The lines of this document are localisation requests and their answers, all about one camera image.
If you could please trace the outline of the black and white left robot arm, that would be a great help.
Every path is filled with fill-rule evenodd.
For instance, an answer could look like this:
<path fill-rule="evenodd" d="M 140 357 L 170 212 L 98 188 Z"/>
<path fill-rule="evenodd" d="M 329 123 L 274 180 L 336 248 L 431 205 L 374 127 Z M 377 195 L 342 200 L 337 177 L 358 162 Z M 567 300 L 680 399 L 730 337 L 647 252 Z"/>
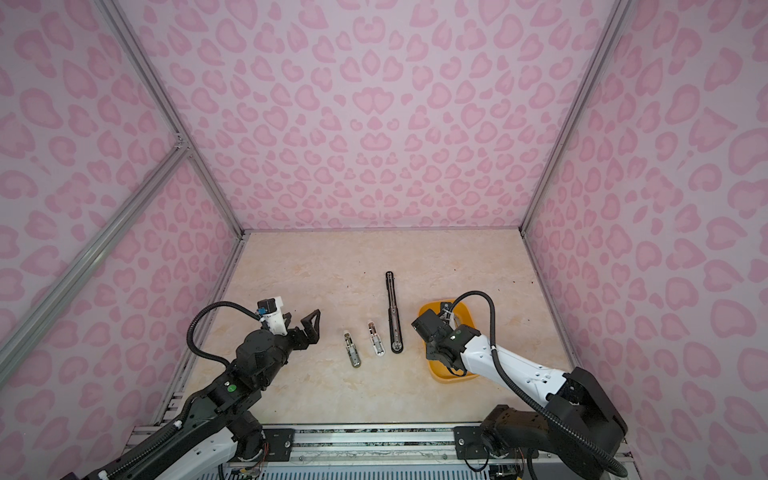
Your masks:
<path fill-rule="evenodd" d="M 115 460 L 94 469 L 87 479 L 196 479 L 232 460 L 264 460 L 267 439 L 250 409 L 287 365 L 295 351 L 320 339 L 321 311 L 316 309 L 291 327 L 291 316 L 275 300 L 250 310 L 230 301 L 204 307 L 187 330 L 187 347 L 195 356 L 221 364 L 224 371 L 191 394 L 180 412 L 150 437 Z M 202 350 L 194 340 L 197 324 L 209 312 L 230 308 L 261 323 L 236 348 L 235 359 Z"/>

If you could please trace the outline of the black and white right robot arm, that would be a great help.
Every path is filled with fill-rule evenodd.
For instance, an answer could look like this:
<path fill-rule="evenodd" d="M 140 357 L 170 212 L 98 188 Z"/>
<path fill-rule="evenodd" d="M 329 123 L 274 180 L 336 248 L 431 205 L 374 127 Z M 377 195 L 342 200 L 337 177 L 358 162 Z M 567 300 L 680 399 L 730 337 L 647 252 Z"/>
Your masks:
<path fill-rule="evenodd" d="M 548 368 L 495 346 L 473 327 L 453 328 L 432 310 L 412 327 L 425 342 L 426 358 L 450 372 L 474 374 L 511 390 L 528 407 L 498 405 L 477 428 L 471 447 L 505 458 L 530 451 L 556 455 L 583 479 L 628 476 L 615 459 L 628 427 L 592 373 Z"/>

